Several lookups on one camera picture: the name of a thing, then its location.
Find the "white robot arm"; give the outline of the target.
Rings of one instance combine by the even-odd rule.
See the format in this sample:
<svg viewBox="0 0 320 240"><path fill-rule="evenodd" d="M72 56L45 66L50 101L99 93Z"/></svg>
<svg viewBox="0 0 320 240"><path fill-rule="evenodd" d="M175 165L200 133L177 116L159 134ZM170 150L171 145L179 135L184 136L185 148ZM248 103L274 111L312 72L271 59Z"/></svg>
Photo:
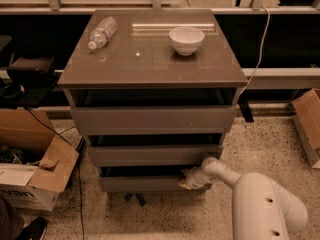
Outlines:
<svg viewBox="0 0 320 240"><path fill-rule="evenodd" d="M187 190L220 180L232 190L233 240L289 240L308 222L305 204L273 179L261 173L239 174L214 158L183 170L179 182Z"/></svg>

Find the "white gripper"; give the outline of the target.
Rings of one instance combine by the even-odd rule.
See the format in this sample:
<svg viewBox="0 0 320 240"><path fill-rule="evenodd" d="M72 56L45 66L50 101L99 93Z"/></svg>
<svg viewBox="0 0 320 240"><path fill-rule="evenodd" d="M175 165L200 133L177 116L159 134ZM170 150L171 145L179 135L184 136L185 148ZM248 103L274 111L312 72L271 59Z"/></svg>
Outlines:
<svg viewBox="0 0 320 240"><path fill-rule="evenodd" d="M208 183L208 177L200 167L184 169L185 178L178 182L178 185L186 190L200 189Z"/></svg>

